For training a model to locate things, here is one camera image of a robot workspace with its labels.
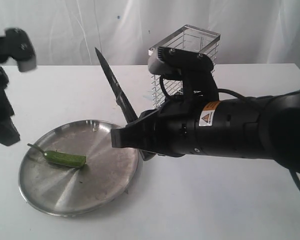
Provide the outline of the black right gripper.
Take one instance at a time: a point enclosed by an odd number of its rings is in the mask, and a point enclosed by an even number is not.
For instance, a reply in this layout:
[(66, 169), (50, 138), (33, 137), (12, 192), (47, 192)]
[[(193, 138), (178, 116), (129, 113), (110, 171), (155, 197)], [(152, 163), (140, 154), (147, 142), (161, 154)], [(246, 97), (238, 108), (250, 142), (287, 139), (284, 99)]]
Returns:
[(202, 155), (199, 118), (203, 100), (165, 99), (151, 117), (142, 117), (110, 131), (113, 148), (134, 148), (144, 162), (157, 154), (179, 158)]

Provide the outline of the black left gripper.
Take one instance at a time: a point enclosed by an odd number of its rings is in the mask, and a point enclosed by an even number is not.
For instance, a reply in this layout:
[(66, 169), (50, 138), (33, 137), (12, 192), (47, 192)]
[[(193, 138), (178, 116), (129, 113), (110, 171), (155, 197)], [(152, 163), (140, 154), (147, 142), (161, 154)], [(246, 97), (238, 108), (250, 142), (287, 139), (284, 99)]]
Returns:
[(15, 112), (6, 95), (9, 78), (0, 67), (0, 144), (9, 147), (20, 141), (20, 134), (12, 122)]

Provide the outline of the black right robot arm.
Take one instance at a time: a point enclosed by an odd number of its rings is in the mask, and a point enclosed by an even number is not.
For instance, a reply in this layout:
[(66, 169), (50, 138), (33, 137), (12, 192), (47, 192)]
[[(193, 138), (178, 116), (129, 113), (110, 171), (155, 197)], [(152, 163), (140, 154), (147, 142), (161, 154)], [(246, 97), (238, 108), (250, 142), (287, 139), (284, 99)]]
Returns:
[(300, 174), (300, 90), (226, 100), (174, 96), (110, 134), (114, 148), (274, 160)]

